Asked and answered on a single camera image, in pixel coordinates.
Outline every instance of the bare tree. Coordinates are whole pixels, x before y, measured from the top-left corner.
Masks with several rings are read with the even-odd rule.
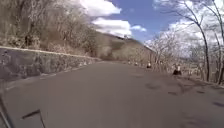
[[[205,60],[206,60],[206,81],[209,81],[209,75],[210,75],[210,65],[209,65],[209,50],[208,50],[208,41],[205,34],[205,31],[202,27],[202,22],[204,20],[205,14],[198,15],[195,10],[199,10],[201,8],[201,5],[198,4],[197,7],[194,6],[195,1],[191,0],[168,0],[164,1],[164,5],[169,5],[170,11],[166,11],[166,13],[172,13],[176,16],[180,16],[185,18],[188,21],[191,21],[194,25],[196,25],[202,34],[203,42],[204,42],[204,52],[205,52]]]
[[[214,0],[211,0],[212,5],[214,6],[214,8],[212,8],[211,6],[207,5],[207,4],[203,4],[208,10],[210,10],[212,12],[212,14],[216,17],[218,23],[219,23],[219,27],[221,30],[221,35],[222,35],[222,41],[224,42],[224,27],[223,27],[223,16],[221,15],[221,10],[218,8],[217,4],[215,3]],[[217,40],[218,45],[219,44],[219,40],[217,37],[217,34],[215,33],[215,38]],[[220,70],[219,70],[219,79],[218,79],[218,84],[221,84],[222,79],[223,79],[223,73],[224,73],[224,60],[222,60],[223,57],[220,57],[219,59],[222,61],[222,66],[220,66]]]

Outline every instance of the white cloud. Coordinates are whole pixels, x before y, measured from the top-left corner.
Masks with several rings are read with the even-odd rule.
[[[102,33],[109,33],[120,37],[132,35],[131,25],[128,21],[97,18],[92,23],[99,26],[100,28],[97,30]]]
[[[83,6],[86,14],[93,17],[120,14],[122,10],[108,0],[79,0],[79,3]]]
[[[146,32],[146,31],[147,31],[146,28],[143,28],[143,27],[140,26],[140,25],[135,25],[135,26],[131,27],[131,29],[133,29],[133,30],[138,30],[138,31],[141,31],[141,32]]]

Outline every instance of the road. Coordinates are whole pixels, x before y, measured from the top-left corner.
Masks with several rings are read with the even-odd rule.
[[[16,128],[224,128],[224,90],[102,62],[14,83],[3,96]]]

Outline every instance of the person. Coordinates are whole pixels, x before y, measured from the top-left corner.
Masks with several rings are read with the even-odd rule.
[[[173,71],[173,75],[181,75],[182,73],[181,73],[181,70],[180,70],[180,65],[174,65],[174,67],[175,67],[175,69],[174,69],[174,71]]]
[[[147,64],[147,68],[152,68],[152,65],[150,62]]]
[[[180,64],[177,66],[177,75],[182,75],[181,70],[180,70]]]

